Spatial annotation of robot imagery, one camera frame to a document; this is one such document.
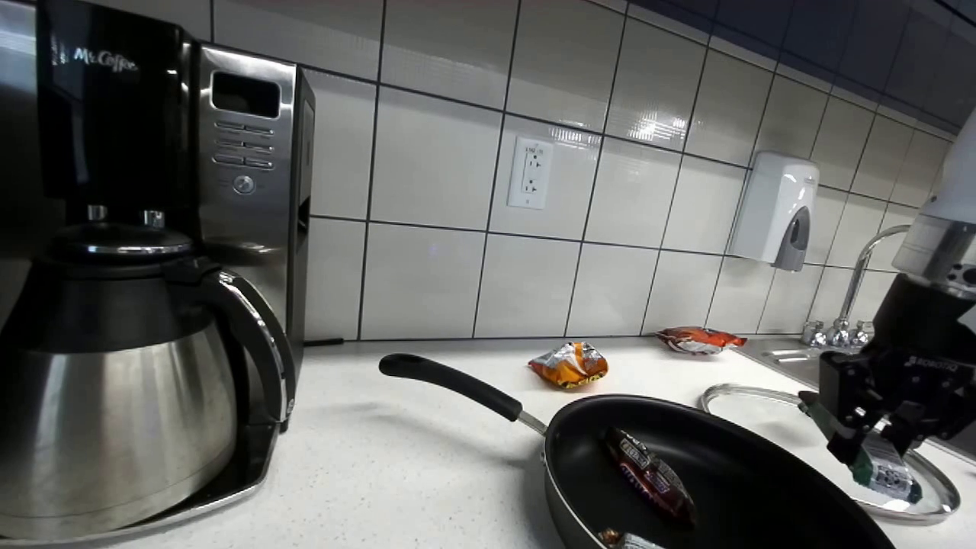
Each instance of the coffee maker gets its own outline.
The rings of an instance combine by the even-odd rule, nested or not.
[[[4,393],[15,407],[0,407],[0,423],[28,432],[0,432],[0,485],[39,478],[20,500],[0,498],[0,547],[106,542],[247,500],[302,357],[310,132],[300,113],[310,120],[310,96],[300,70],[79,0],[0,0],[0,66],[0,387],[20,387]],[[106,404],[124,404],[122,432],[104,432]],[[87,514],[106,504],[104,483],[79,500],[92,522],[59,518],[75,514],[52,483],[59,466],[75,460],[62,478],[92,492],[113,478],[92,455],[130,465],[153,432],[165,439],[156,455],[187,447],[171,452],[179,465],[210,452],[187,465],[195,483],[148,489],[141,510]],[[117,485],[156,473],[145,460]],[[4,522],[17,504],[48,518]]]

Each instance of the stainless steel carafe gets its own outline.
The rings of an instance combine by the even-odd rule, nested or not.
[[[0,538],[84,538],[176,507],[234,455],[250,393],[283,428],[289,392],[270,308],[182,235],[62,233],[0,332]]]

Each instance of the pan handle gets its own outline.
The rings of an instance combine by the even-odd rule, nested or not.
[[[378,359],[378,371],[384,371],[391,379],[415,379],[415,380],[426,380],[426,385],[440,385],[445,392],[464,393],[464,397],[475,399],[478,407],[498,411],[500,418],[520,421],[546,437],[546,423],[537,421],[534,415],[520,411],[519,399],[511,399],[502,392],[498,392],[468,371],[456,371],[452,365],[434,364],[417,354],[387,354]]]

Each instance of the white countertop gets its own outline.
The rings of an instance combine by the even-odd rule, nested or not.
[[[592,340],[611,374],[586,393],[651,393],[675,404],[722,380],[797,392],[750,357],[692,359],[643,340]],[[443,387],[384,379],[378,357],[413,351],[510,392],[548,421],[586,393],[544,387],[524,365],[552,341],[398,341],[305,354],[300,407],[262,492],[226,514],[124,547],[292,549],[534,549],[561,547],[548,522],[540,437]],[[927,447],[965,507],[938,524],[878,522],[902,549],[973,547],[976,465]]]

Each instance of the carafe lid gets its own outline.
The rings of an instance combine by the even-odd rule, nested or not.
[[[192,241],[179,233],[113,222],[70,225],[52,241],[55,257],[83,263],[163,263],[188,249]]]

